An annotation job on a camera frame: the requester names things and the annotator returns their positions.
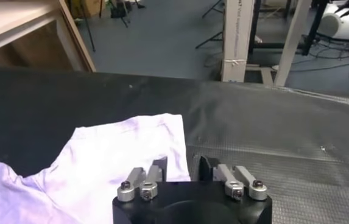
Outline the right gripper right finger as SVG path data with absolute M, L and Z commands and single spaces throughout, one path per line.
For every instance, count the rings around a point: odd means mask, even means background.
M 256 201 L 267 199 L 267 186 L 256 179 L 244 166 L 221 164 L 216 158 L 201 156 L 199 160 L 199 180 L 217 181 L 224 185 L 225 195 L 240 201 L 247 196 Z

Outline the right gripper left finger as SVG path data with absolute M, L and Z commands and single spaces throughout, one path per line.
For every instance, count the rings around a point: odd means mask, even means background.
M 153 160 L 148 171 L 142 167 L 133 168 L 117 189 L 117 199 L 130 202 L 136 193 L 144 201 L 151 201 L 158 195 L 158 182 L 166 181 L 167 157 Z

